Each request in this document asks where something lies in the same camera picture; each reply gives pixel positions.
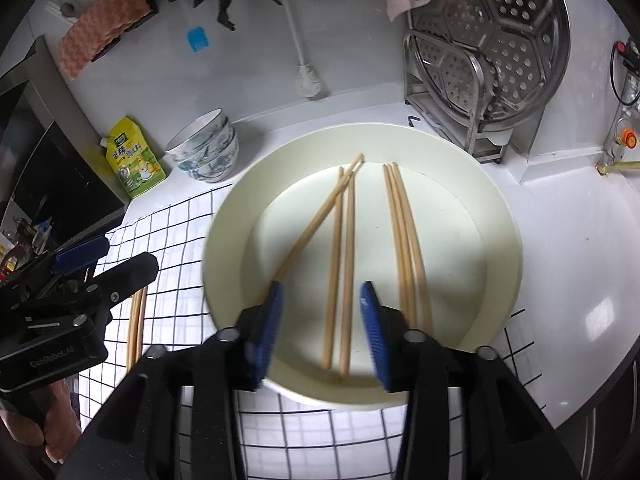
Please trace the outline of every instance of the countertop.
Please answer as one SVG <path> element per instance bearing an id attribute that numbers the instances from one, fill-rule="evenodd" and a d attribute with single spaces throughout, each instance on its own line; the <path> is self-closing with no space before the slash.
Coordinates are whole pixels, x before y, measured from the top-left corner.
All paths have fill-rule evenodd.
<path id="1" fill-rule="evenodd" d="M 207 190 L 213 211 L 242 173 L 285 142 L 332 124 L 377 121 L 407 124 L 404 104 L 361 108 L 269 130 L 273 117 L 236 123 L 238 170 L 215 185 L 172 171 L 165 182 L 133 200 L 124 224 Z M 436 135 L 423 121 L 426 134 Z M 520 380 L 553 426 L 567 420 L 613 373 L 640 335 L 638 196 L 620 174 L 582 168 L 519 184 L 504 164 L 482 168 L 498 185 L 516 219 L 524 271 L 514 313 L 515 330 L 494 345 L 520 370 Z M 523 377 L 525 368 L 529 376 Z"/>

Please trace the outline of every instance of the metal steamer rack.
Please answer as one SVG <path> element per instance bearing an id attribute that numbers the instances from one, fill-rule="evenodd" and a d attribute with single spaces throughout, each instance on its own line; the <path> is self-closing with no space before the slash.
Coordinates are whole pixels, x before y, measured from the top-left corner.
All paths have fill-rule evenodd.
<path id="1" fill-rule="evenodd" d="M 528 152 L 569 59 L 564 0 L 432 0 L 408 25 L 407 102 L 480 162 Z"/>

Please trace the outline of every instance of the stack of bowls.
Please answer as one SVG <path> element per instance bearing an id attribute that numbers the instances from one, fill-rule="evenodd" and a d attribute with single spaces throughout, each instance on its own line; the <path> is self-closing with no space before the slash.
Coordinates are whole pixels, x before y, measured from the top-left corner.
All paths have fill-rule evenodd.
<path id="1" fill-rule="evenodd" d="M 238 149 L 238 135 L 219 108 L 181 130 L 165 151 L 191 178 L 218 182 L 233 171 Z"/>

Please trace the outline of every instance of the ceramic bowl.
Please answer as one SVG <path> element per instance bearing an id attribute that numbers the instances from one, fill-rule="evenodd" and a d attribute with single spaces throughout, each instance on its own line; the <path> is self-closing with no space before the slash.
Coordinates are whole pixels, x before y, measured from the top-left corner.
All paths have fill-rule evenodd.
<path id="1" fill-rule="evenodd" d="M 238 160 L 239 148 L 238 135 L 233 132 L 229 144 L 215 158 L 199 168 L 188 171 L 188 175 L 195 180 L 204 180 L 205 182 L 225 180 L 233 171 L 236 160 Z"/>
<path id="2" fill-rule="evenodd" d="M 199 147 L 185 160 L 178 162 L 178 168 L 183 171 L 192 171 L 211 162 L 229 145 L 233 135 L 235 135 L 235 131 L 227 120 L 220 131 L 210 136 L 203 146 Z"/>
<path id="3" fill-rule="evenodd" d="M 422 249 L 434 336 L 475 351 L 504 326 L 518 295 L 522 244 L 500 190 L 468 153 L 435 134 L 394 124 L 342 124 L 292 140 L 254 164 L 235 184 L 207 235 L 202 279 L 216 327 L 233 326 L 260 303 L 274 272 L 357 153 L 351 367 L 320 367 L 330 280 L 333 213 L 282 279 L 284 305 L 265 382 L 304 404 L 365 410 L 406 402 L 376 379 L 359 309 L 371 280 L 382 304 L 398 308 L 398 269 L 382 164 L 401 168 Z M 418 311 L 418 323 L 421 311 Z"/>
<path id="4" fill-rule="evenodd" d="M 221 108 L 204 114 L 171 139 L 165 152 L 174 162 L 180 163 L 207 144 L 211 137 L 220 132 L 227 121 L 227 116 Z"/>

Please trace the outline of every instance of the white brush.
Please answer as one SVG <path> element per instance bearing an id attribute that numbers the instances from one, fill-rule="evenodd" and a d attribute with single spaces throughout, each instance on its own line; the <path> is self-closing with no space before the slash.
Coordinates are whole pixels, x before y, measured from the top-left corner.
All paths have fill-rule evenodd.
<path id="1" fill-rule="evenodd" d="M 298 53 L 298 62 L 300 63 L 300 65 L 296 67 L 296 92 L 302 95 L 302 97 L 306 97 L 308 99 L 318 97 L 324 91 L 322 82 L 314 68 L 311 66 L 311 63 L 306 62 L 305 55 L 302 52 L 300 35 L 296 27 L 296 22 L 293 17 L 289 0 L 280 1 L 282 2 L 282 6 L 287 14 L 291 37 L 293 38 L 293 44 L 296 47 L 296 52 Z"/>

